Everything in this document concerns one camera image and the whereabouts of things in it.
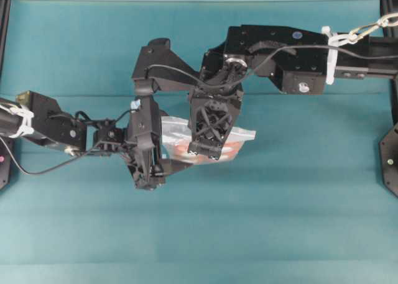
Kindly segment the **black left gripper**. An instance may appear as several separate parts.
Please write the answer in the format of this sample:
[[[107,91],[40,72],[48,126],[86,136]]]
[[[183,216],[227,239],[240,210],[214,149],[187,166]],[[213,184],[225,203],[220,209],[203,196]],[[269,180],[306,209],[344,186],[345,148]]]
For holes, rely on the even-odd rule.
[[[152,96],[139,96],[131,109],[126,129],[127,167],[137,189],[154,190],[165,183],[159,105]]]

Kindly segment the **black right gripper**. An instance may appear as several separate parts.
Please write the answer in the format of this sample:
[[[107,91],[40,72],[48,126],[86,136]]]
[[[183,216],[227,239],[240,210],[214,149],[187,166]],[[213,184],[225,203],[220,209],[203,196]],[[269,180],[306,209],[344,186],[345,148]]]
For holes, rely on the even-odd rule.
[[[188,95],[192,140],[188,153],[219,160],[222,147],[239,116],[244,91],[235,87],[226,95],[191,89]]]

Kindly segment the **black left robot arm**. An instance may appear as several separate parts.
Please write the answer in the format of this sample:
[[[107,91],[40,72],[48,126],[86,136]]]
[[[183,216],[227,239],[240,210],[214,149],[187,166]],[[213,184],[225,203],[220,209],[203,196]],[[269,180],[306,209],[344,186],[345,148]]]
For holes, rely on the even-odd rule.
[[[161,156],[162,129],[158,104],[153,97],[138,97],[117,119],[90,119],[84,112],[63,112],[50,97],[26,91],[16,101],[1,100],[1,135],[25,138],[36,145],[57,149],[72,156],[122,157],[136,188],[154,190],[174,171],[173,161]]]

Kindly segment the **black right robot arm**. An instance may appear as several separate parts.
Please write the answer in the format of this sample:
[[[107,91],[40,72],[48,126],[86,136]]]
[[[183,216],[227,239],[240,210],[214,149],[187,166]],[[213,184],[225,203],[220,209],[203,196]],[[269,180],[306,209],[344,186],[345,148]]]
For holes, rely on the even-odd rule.
[[[395,78],[397,40],[282,26],[241,25],[209,49],[189,95],[188,152],[221,157],[243,103],[243,81],[268,78],[284,94],[322,94],[335,78]]]

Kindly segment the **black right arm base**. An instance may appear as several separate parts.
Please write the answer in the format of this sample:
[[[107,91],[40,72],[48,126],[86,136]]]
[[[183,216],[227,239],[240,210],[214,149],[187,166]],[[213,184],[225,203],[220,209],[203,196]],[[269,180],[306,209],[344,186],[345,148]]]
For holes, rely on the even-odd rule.
[[[397,124],[380,140],[379,152],[383,183],[397,197]]]

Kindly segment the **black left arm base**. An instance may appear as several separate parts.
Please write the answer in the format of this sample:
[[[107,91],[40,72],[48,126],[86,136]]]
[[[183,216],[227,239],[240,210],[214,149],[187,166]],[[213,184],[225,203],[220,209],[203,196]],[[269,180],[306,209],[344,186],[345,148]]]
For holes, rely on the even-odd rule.
[[[3,190],[9,184],[12,176],[12,159],[4,143],[1,142],[0,162],[0,189]]]

